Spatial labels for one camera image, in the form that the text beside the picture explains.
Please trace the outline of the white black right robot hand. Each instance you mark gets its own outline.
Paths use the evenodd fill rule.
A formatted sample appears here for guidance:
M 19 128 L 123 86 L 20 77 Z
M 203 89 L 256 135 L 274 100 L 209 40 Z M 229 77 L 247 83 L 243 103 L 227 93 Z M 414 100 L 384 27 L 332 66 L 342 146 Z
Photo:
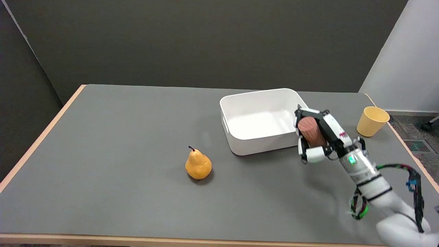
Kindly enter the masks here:
M 347 132 L 328 111 L 318 111 L 298 105 L 294 126 L 298 134 L 298 153 L 303 164 L 318 163 L 335 152 L 339 161 L 354 166 L 364 154 L 356 142 L 364 144 L 360 138 L 352 140 Z

